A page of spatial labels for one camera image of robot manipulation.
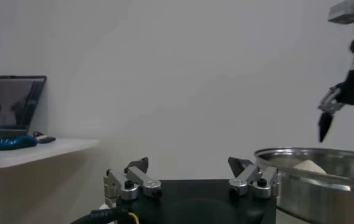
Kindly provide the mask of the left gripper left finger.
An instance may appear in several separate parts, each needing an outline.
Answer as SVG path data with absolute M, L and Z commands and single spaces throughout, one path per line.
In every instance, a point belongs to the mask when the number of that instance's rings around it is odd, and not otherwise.
M 147 175 L 148 166 L 149 160 L 145 157 L 129 162 L 122 172 L 108 169 L 103 177 L 105 200 L 136 200 L 139 191 L 142 191 L 145 197 L 161 198 L 162 184 Z

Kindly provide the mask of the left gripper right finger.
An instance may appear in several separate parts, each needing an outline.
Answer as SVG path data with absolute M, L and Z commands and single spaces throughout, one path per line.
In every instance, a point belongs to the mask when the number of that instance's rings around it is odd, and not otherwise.
M 228 181 L 229 193 L 234 198 L 245 196 L 249 191 L 255 198 L 278 197 L 280 175 L 275 167 L 262 169 L 248 159 L 228 158 L 234 177 Z

